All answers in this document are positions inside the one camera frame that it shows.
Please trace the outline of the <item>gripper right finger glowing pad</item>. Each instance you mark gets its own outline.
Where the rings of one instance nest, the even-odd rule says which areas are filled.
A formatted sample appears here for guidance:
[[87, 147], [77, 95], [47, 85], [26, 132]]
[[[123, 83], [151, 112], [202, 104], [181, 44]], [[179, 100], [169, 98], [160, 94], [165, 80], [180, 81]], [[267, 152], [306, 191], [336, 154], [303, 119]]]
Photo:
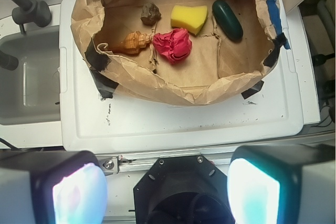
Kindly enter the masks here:
[[237, 223], [335, 223], [335, 148], [240, 146], [229, 165], [227, 193]]

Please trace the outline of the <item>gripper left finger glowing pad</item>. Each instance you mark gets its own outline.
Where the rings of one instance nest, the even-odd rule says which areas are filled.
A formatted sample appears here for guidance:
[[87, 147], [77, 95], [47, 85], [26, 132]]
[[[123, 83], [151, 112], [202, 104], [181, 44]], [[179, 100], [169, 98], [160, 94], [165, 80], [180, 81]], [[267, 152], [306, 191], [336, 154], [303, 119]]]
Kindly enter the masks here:
[[1, 223], [102, 223], [107, 196], [90, 151], [1, 153]]

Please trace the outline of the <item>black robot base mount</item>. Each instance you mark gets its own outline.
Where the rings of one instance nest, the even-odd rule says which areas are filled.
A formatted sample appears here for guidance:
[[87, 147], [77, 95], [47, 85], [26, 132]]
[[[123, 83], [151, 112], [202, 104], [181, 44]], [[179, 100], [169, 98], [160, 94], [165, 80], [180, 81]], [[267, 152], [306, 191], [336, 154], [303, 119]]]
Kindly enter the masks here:
[[203, 155], [159, 158], [133, 189], [137, 223], [235, 223], [227, 176]]

